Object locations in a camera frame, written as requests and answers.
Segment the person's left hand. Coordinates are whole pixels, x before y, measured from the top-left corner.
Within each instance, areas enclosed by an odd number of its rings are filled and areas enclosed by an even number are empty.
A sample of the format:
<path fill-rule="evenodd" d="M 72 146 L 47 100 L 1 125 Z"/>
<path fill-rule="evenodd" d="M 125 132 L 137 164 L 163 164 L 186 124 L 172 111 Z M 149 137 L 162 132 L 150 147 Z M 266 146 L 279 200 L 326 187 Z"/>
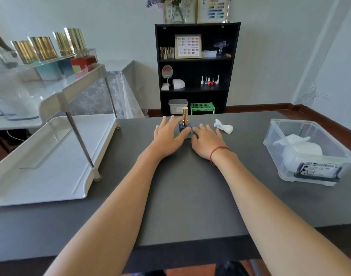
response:
<path fill-rule="evenodd" d="M 174 134 L 176 129 L 179 129 L 182 117 L 177 117 L 177 126 L 174 131 L 168 130 L 168 121 L 167 117 L 163 116 L 159 125 L 159 135 L 157 139 L 153 140 L 149 145 L 151 154 L 159 160 L 173 154 L 183 144 L 183 142 L 177 142 L 177 136 Z"/>

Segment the person's right hand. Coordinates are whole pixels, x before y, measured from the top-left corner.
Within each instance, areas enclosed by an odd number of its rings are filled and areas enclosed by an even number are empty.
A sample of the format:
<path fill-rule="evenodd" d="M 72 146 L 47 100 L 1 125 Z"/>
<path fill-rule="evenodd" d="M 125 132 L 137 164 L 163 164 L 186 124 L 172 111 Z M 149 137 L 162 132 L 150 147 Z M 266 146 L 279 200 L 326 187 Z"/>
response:
<path fill-rule="evenodd" d="M 215 130 L 210 125 L 207 125 L 209 133 L 207 135 L 199 136 L 199 126 L 193 127 L 193 135 L 198 136 L 198 150 L 194 150 L 201 158 L 209 160 L 212 165 L 216 165 L 219 158 L 231 150 L 227 147 L 224 140 L 220 140 Z"/>

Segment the person's left forearm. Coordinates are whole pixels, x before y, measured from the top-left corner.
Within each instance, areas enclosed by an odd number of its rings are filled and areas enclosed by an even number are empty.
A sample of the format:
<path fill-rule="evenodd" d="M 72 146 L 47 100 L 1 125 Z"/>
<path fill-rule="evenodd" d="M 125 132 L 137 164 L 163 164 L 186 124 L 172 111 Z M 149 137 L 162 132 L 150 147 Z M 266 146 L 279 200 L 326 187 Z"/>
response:
<path fill-rule="evenodd" d="M 151 143 L 44 276 L 121 276 L 139 234 L 155 170 L 176 150 Z"/>

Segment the person's right forearm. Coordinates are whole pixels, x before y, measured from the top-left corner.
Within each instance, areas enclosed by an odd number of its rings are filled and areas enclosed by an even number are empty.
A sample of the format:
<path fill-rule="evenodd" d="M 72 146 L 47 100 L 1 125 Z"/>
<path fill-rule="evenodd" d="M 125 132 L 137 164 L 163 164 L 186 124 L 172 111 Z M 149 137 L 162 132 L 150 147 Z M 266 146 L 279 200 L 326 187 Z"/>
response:
<path fill-rule="evenodd" d="M 216 166 L 272 276 L 351 276 L 351 260 L 279 200 L 233 152 Z"/>

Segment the crumpled white tissue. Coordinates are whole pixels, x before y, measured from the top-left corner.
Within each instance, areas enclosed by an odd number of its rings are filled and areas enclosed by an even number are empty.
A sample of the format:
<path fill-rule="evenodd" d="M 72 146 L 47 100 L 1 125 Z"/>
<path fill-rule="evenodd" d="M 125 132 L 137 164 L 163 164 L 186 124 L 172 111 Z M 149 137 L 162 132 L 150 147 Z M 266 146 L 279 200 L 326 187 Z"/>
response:
<path fill-rule="evenodd" d="M 233 132 L 233 126 L 232 125 L 224 125 L 218 119 L 215 119 L 214 127 L 219 129 L 219 130 L 224 131 L 227 134 L 231 134 Z"/>

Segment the grey lidded storage box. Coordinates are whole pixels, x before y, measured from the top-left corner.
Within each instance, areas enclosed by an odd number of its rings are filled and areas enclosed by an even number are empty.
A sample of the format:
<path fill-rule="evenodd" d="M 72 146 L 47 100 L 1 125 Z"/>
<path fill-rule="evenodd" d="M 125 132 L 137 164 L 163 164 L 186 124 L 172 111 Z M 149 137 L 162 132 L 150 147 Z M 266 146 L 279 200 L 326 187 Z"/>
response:
<path fill-rule="evenodd" d="M 171 100 L 169 100 L 169 110 L 170 110 L 171 116 L 182 115 L 184 107 L 188 107 L 187 99 L 171 99 Z"/>

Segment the green plastic basket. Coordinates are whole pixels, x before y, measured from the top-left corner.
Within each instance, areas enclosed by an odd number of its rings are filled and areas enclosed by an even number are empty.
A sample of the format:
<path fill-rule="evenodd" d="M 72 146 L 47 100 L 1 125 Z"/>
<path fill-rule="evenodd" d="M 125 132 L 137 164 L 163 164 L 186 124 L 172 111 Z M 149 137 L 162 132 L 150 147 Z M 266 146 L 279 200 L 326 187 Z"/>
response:
<path fill-rule="evenodd" d="M 212 102 L 190 103 L 191 115 L 215 114 L 215 106 Z"/>

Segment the round mirror on stand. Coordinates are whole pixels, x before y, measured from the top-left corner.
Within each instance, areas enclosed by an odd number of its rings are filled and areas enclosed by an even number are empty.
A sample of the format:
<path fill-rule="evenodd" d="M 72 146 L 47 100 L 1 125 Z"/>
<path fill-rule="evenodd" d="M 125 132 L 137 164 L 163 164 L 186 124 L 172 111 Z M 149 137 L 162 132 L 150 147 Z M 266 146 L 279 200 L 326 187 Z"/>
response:
<path fill-rule="evenodd" d="M 168 91 L 170 88 L 169 79 L 173 75 L 173 68 L 170 65 L 165 65 L 161 70 L 161 75 L 166 79 L 166 82 L 161 86 L 161 91 Z"/>

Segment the black bookshelf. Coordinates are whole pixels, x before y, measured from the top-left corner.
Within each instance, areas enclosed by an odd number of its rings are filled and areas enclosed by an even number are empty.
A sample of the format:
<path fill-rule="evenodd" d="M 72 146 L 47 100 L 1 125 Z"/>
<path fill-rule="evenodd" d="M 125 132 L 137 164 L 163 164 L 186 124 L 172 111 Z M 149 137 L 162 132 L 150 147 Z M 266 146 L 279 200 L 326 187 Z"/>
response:
<path fill-rule="evenodd" d="M 225 112 L 240 29 L 241 22 L 155 24 L 160 108 L 162 115 L 170 116 L 169 100 L 171 99 L 187 99 L 189 104 L 212 102 L 215 106 L 216 114 Z M 214 47 L 214 44 L 222 41 L 227 41 L 229 46 L 223 48 L 222 55 L 215 58 L 160 59 L 160 47 L 175 48 L 175 35 L 192 34 L 201 35 L 201 51 L 218 51 Z M 173 75 L 169 79 L 169 90 L 161 91 L 163 83 L 166 82 L 166 79 L 161 75 L 161 70 L 165 65 L 170 65 L 173 68 Z M 204 80 L 206 77 L 210 77 L 210 81 L 213 78 L 216 81 L 218 75 L 219 84 L 201 85 L 202 76 L 204 76 Z M 185 88 L 173 89 L 173 79 L 182 79 L 185 82 Z"/>

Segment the row of lipstick tubes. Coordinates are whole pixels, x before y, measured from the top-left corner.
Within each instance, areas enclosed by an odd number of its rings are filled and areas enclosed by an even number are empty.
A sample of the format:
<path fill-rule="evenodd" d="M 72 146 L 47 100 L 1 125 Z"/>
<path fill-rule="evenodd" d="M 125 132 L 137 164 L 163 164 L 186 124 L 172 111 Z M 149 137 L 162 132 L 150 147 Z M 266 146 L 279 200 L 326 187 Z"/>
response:
<path fill-rule="evenodd" d="M 162 60 L 175 59 L 175 48 L 174 47 L 160 47 L 159 56 Z"/>

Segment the framed nail colour chart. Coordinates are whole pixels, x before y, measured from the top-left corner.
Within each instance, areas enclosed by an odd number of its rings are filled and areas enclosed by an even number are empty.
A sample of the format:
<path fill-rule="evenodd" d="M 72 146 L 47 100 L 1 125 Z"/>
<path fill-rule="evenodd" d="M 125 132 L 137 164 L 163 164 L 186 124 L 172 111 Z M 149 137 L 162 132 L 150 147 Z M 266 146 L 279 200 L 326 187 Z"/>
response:
<path fill-rule="evenodd" d="M 176 34 L 174 39 L 176 59 L 197 59 L 202 57 L 200 34 Z"/>

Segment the white cloth bundle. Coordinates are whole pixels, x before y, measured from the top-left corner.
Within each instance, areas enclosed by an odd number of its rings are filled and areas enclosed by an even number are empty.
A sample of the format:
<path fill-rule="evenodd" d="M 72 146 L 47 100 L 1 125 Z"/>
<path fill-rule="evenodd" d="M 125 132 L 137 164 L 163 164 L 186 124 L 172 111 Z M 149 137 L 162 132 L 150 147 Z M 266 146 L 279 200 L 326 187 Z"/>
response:
<path fill-rule="evenodd" d="M 288 171 L 296 172 L 300 163 L 311 162 L 314 156 L 323 156 L 321 147 L 309 142 L 311 138 L 291 134 L 273 142 L 274 148 L 283 148 L 281 156 Z"/>

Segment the clear plastic storage bin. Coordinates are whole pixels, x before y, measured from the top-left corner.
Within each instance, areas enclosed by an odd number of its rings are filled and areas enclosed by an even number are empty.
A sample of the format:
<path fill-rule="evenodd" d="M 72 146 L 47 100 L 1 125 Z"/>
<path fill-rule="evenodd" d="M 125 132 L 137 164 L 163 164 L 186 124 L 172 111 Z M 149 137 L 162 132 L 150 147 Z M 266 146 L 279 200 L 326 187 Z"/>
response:
<path fill-rule="evenodd" d="M 351 151 L 314 121 L 271 119 L 263 144 L 284 181 L 334 186 L 351 169 Z"/>

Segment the red box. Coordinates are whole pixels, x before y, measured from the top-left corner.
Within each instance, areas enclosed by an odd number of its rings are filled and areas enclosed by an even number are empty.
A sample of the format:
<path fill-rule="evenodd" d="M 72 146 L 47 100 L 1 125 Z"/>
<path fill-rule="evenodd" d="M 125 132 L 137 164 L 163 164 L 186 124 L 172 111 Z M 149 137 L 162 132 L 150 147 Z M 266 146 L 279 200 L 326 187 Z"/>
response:
<path fill-rule="evenodd" d="M 88 55 L 85 57 L 71 58 L 70 63 L 72 65 L 72 69 L 75 74 L 78 74 L 81 72 L 88 73 L 93 69 L 95 69 L 97 64 L 97 59 L 96 59 L 96 56 L 94 55 Z"/>

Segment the white two-tier tray rack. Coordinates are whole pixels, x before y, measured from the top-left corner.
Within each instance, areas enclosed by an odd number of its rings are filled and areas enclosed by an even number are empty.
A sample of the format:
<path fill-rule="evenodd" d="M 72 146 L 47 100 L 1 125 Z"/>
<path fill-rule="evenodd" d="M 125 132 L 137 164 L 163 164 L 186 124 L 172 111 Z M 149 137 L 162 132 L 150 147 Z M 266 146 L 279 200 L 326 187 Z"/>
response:
<path fill-rule="evenodd" d="M 84 199 L 116 128 L 117 114 L 72 114 L 71 103 L 93 83 L 107 78 L 104 64 L 68 87 L 68 99 L 56 93 L 41 103 L 41 118 L 10 122 L 0 117 L 0 130 L 37 129 L 0 161 L 0 207 Z"/>

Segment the black labelled wipes pack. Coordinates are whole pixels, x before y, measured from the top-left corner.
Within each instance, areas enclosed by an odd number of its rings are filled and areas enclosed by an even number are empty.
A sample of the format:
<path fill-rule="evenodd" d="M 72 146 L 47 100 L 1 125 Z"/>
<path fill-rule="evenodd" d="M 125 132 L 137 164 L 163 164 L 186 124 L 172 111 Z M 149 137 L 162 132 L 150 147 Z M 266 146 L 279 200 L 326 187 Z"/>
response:
<path fill-rule="evenodd" d="M 339 173 L 342 170 L 341 166 L 336 166 L 335 164 L 327 163 L 313 163 L 305 162 L 300 163 L 294 177 L 297 178 L 314 178 L 315 180 L 338 180 Z"/>

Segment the blue gradient box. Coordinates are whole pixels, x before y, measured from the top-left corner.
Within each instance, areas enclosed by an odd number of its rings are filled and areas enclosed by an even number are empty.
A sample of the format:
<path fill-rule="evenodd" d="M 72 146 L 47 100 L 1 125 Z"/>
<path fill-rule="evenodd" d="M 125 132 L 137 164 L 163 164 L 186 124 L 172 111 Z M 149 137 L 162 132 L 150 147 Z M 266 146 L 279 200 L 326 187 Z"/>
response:
<path fill-rule="evenodd" d="M 70 58 L 58 60 L 57 65 L 58 65 L 58 68 L 60 69 L 62 76 L 69 77 L 75 74 Z"/>

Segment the glass vase with flowers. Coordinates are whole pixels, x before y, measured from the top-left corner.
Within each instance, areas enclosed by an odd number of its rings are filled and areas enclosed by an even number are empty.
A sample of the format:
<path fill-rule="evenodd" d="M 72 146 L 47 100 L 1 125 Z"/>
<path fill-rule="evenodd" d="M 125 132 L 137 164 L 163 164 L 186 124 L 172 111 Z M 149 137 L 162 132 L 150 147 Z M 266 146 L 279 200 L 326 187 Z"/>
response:
<path fill-rule="evenodd" d="M 187 22 L 187 11 L 193 0 L 147 0 L 146 8 L 158 7 L 163 12 L 164 24 Z"/>

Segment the framed colour swatch poster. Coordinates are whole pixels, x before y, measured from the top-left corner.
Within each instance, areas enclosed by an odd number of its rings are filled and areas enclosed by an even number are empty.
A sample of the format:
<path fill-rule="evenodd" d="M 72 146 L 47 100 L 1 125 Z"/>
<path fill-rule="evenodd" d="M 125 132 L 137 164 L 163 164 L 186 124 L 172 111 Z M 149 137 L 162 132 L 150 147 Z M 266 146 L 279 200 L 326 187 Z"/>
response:
<path fill-rule="evenodd" d="M 226 23 L 230 0 L 197 0 L 197 23 Z"/>

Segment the teal gradient box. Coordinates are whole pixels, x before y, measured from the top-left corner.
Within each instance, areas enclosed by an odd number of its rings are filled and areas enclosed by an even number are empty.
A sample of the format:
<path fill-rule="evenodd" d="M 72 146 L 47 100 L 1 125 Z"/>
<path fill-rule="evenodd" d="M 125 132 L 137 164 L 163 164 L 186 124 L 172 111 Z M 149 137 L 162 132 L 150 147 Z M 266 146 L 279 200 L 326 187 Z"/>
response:
<path fill-rule="evenodd" d="M 62 79 L 62 72 L 57 62 L 35 66 L 35 69 L 43 81 L 58 81 Z"/>

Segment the clear acrylic organiser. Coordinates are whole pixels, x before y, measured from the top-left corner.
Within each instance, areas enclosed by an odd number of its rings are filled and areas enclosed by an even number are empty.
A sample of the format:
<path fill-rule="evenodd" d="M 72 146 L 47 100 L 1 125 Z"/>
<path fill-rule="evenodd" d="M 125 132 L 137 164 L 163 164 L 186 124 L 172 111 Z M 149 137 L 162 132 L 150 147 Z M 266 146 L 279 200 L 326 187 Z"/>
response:
<path fill-rule="evenodd" d="M 68 99 L 68 87 L 73 85 L 75 88 L 79 81 L 85 79 L 98 67 L 98 64 L 88 73 L 62 76 L 61 80 L 56 81 L 41 80 L 35 66 L 88 55 L 96 56 L 96 50 L 89 48 L 73 55 L 23 64 L 19 54 L 15 51 L 0 53 L 0 117 L 10 122 L 40 119 L 40 108 L 47 108 L 46 105 L 41 106 L 42 102 L 59 92 L 65 93 Z"/>

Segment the glass pedestal dish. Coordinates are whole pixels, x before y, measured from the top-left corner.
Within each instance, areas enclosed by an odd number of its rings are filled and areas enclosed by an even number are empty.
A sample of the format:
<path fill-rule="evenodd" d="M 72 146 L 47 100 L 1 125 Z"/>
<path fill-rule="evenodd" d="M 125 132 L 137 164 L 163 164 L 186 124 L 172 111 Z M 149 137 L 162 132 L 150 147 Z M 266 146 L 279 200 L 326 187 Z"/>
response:
<path fill-rule="evenodd" d="M 221 56 L 223 53 L 223 48 L 229 46 L 229 43 L 227 41 L 222 41 L 214 44 L 214 47 L 218 49 L 217 56 Z"/>

